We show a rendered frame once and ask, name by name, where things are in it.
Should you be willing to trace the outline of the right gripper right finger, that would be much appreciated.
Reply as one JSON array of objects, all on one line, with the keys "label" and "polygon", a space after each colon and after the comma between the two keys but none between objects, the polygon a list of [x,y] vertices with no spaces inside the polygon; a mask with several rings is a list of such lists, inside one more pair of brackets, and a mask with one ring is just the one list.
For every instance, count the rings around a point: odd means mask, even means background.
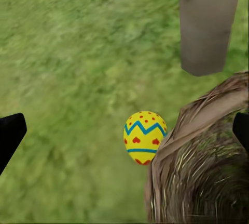
[{"label": "right gripper right finger", "polygon": [[237,113],[232,130],[249,155],[249,115]]}]

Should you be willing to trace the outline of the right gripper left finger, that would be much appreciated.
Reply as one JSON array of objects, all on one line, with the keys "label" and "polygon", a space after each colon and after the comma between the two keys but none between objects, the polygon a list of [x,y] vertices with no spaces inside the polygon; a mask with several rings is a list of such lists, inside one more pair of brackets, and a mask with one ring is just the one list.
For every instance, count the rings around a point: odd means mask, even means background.
[{"label": "right gripper left finger", "polygon": [[27,132],[22,113],[0,119],[0,175]]}]

